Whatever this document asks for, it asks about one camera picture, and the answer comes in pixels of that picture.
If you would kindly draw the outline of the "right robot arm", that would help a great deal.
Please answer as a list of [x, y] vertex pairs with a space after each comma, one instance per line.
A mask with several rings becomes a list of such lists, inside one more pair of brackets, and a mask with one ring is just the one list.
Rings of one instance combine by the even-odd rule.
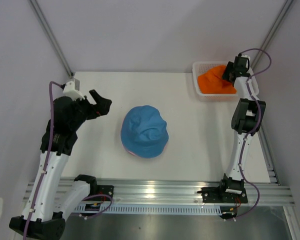
[[259, 88], [248, 55], [240, 53], [228, 62], [222, 79], [233, 85], [239, 100], [231, 119], [234, 141], [230, 163], [217, 194], [225, 203], [246, 204], [245, 164], [252, 139], [261, 127], [266, 103], [258, 98]]

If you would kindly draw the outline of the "orange bucket hat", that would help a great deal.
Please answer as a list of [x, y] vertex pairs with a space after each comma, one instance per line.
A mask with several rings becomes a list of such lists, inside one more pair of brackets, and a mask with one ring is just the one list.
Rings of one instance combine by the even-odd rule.
[[203, 94], [222, 94], [234, 95], [237, 93], [233, 85], [222, 79], [222, 75], [226, 70], [225, 65], [218, 65], [209, 69], [206, 73], [197, 78], [200, 91]]

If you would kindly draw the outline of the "blue bucket hat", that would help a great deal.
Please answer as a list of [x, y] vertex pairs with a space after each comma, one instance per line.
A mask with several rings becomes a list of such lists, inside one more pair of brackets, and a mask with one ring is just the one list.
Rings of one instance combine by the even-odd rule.
[[167, 122], [159, 110], [150, 105], [133, 107], [124, 117], [120, 140], [163, 141], [169, 139]]

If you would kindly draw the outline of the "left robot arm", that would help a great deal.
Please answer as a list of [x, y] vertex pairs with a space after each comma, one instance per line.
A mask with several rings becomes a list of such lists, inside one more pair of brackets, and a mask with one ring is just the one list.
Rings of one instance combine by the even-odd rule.
[[22, 214], [12, 217], [9, 223], [9, 228], [23, 239], [59, 240], [67, 219], [80, 202], [113, 200], [111, 194], [100, 191], [94, 176], [80, 174], [71, 189], [55, 201], [62, 172], [78, 139], [77, 130], [85, 121], [110, 111], [110, 99], [101, 97], [94, 89], [89, 93], [95, 104], [86, 96], [62, 96], [50, 102], [51, 117], [41, 140], [40, 163], [29, 200]]

